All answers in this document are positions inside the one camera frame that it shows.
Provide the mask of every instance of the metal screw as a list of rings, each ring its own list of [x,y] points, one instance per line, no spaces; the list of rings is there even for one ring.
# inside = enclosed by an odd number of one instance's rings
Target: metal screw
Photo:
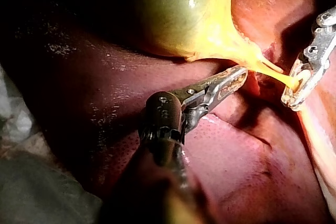
[[[188,94],[195,94],[195,93],[196,93],[196,90],[194,90],[194,89],[188,89],[188,90],[187,90],[187,93],[188,93]]]
[[[162,118],[168,118],[168,115],[169,115],[168,110],[161,111],[161,117]]]
[[[331,16],[330,13],[325,13],[325,14],[322,15],[322,19],[326,20],[326,19],[330,18],[330,16]]]
[[[167,97],[159,97],[159,101],[160,101],[161,103],[167,103],[167,102],[168,102],[168,99],[167,99]]]
[[[316,54],[318,52],[317,46],[311,46],[308,48],[310,54]]]

